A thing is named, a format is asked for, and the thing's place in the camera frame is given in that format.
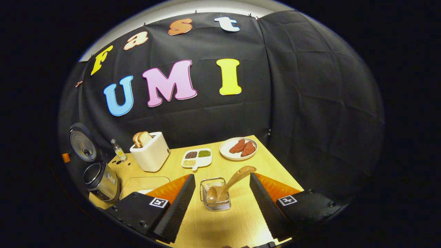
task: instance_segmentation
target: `glass bottle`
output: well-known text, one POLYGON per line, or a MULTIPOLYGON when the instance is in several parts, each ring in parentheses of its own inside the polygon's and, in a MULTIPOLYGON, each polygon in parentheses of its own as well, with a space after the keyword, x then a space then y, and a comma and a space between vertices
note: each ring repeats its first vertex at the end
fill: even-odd
POLYGON ((112 143, 113 149, 114 149, 116 155, 118 155, 118 157, 120 158, 120 160, 123 161, 123 162, 126 161, 127 160, 127 156, 123 152, 123 149, 116 143, 115 139, 112 139, 110 141, 110 143, 112 143))

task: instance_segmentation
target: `letter u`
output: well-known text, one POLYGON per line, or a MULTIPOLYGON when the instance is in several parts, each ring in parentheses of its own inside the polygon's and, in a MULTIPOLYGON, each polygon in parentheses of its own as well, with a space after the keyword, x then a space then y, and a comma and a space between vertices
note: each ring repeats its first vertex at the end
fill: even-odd
POLYGON ((115 97, 116 84, 111 84, 104 89, 106 95, 107 107, 114 116, 121 116, 127 114, 133 106, 132 82, 133 76, 127 76, 120 80, 120 85, 123 86, 124 97, 126 101, 123 105, 118 105, 115 97))

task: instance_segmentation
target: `wooden ladle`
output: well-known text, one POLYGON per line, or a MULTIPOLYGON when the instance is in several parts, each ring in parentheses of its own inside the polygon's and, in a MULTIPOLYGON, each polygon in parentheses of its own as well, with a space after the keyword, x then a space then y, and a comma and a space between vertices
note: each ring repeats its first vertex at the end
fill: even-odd
POLYGON ((240 168, 234 175, 230 178, 230 181, 228 181, 227 185, 225 186, 217 186, 217 187, 210 187, 207 192, 207 203, 218 203, 223 202, 227 200, 227 193, 228 190, 233 186, 235 183, 239 182, 243 178, 249 176, 252 172, 255 172, 257 169, 253 166, 244 166, 240 168))

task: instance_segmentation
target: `stainless steel pot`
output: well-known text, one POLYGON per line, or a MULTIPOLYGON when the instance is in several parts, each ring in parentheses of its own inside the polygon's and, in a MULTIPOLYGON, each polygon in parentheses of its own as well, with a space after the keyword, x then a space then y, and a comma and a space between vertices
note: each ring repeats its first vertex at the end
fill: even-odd
POLYGON ((106 162, 91 164, 83 173, 83 181, 87 190, 104 202, 118 201, 121 191, 116 174, 106 162))

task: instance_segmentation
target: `letter m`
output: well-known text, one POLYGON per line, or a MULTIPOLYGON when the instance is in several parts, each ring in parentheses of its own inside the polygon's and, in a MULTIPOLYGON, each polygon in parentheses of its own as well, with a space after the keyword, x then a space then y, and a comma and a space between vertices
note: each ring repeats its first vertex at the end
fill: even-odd
POLYGON ((173 89, 176 85, 175 98, 185 100, 195 97, 198 93, 191 85, 190 79, 191 60, 181 60, 176 62, 170 76, 166 78, 158 68, 145 71, 142 76, 147 80, 150 100, 147 102, 149 107, 155 107, 162 103, 158 96, 158 91, 167 100, 172 99, 173 89))

